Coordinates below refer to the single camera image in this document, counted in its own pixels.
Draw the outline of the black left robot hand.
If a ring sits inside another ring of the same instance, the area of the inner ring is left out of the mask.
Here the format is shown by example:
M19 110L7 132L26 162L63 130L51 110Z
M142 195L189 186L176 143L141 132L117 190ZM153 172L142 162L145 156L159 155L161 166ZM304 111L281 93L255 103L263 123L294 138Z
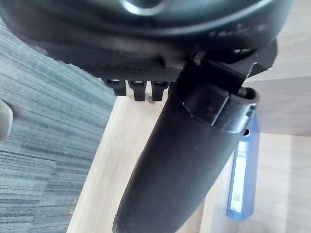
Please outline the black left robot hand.
M115 233L174 233L215 183L259 104L290 0L3 0L7 28L113 89L168 98L115 214Z

